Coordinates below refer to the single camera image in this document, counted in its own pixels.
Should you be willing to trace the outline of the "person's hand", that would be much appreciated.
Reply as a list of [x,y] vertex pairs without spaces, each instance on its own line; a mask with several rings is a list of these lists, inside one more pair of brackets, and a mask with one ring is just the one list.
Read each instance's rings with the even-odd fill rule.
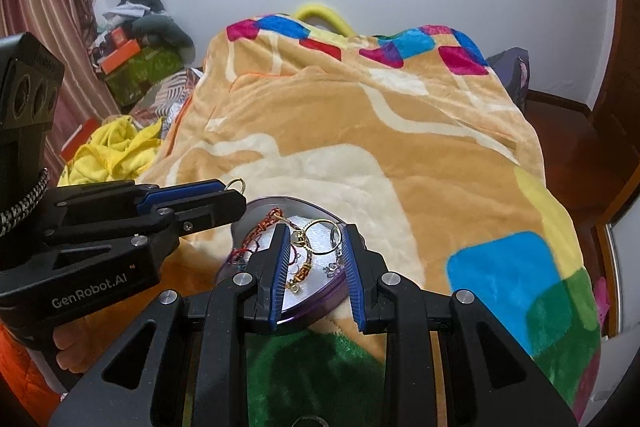
[[64,371],[86,373],[100,356],[100,346],[94,341],[86,319],[58,326],[53,331],[52,339],[58,349],[56,363]]

